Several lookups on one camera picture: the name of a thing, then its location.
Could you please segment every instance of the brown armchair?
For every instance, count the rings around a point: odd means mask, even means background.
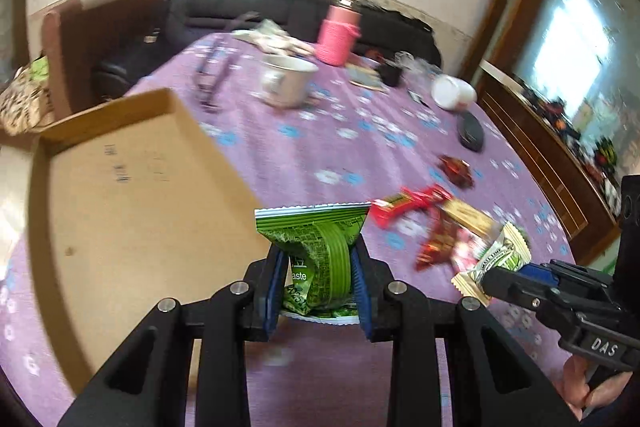
[[[148,31],[164,0],[67,0],[42,22],[56,120],[100,103],[91,69],[118,46]]]

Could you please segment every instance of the black mouse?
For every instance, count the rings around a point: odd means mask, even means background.
[[[469,150],[480,152],[484,147],[484,129],[469,111],[458,116],[458,140]]]

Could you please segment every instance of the cardboard tray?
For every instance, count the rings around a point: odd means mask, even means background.
[[[71,388],[78,393],[160,299],[207,299],[264,258],[260,207],[169,89],[44,130],[28,198],[31,272]]]

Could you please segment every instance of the floral tablecloth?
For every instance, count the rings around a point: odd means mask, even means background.
[[[411,100],[406,89],[361,89],[348,82],[345,70],[320,62],[312,84],[316,105],[275,110],[260,101],[260,52],[244,42],[229,40],[226,45],[241,55],[216,95],[219,113],[200,108],[191,82],[207,38],[142,79],[131,93],[175,89],[265,206],[367,201],[394,194],[401,185],[422,188],[437,182],[495,219],[524,227],[535,263],[572,261],[561,225],[540,188],[477,105],[471,112],[484,127],[482,153],[459,144],[455,116],[428,97],[430,107],[425,107]],[[475,187],[453,187],[436,168],[440,154],[466,160]],[[396,279],[427,296],[457,301],[450,266],[414,269],[428,232],[428,218],[420,213],[404,216],[389,230],[367,220],[362,230],[371,256],[386,261]],[[36,418],[52,427],[72,393],[42,328],[28,262],[21,241],[0,288],[0,365]],[[562,367],[568,354],[559,349],[555,332],[520,308],[494,301],[490,309],[543,371],[551,374]],[[442,344],[439,360],[444,425],[450,425]],[[252,424],[384,425],[390,363],[391,345],[367,343],[359,327],[288,321],[272,342],[247,349]]]

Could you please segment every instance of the human hand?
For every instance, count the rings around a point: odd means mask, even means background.
[[[584,407],[604,407],[620,396],[632,373],[620,373],[601,383],[591,391],[586,381],[589,362],[582,357],[572,355],[562,368],[562,380],[554,385],[556,391],[574,412],[576,418],[582,420]]]

